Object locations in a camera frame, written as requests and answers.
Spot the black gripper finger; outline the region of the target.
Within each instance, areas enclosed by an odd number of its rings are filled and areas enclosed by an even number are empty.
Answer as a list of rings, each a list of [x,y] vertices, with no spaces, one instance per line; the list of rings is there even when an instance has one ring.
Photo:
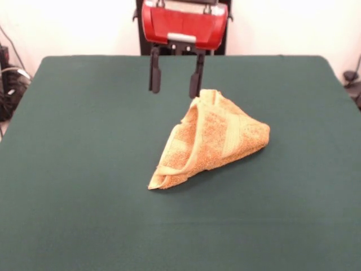
[[[196,98],[200,95],[204,60],[205,60],[204,54],[197,55],[195,72],[192,74],[190,80],[190,90],[189,90],[190,98]]]
[[[158,93],[161,84],[161,70],[159,68],[159,48],[157,46],[152,48],[150,57],[149,91]]]

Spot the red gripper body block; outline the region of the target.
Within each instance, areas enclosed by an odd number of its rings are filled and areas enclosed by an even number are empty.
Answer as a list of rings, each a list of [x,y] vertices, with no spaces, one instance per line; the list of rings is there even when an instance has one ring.
[[[149,47],[142,54],[159,52],[217,51],[223,43],[228,24],[225,1],[141,1],[140,30]]]

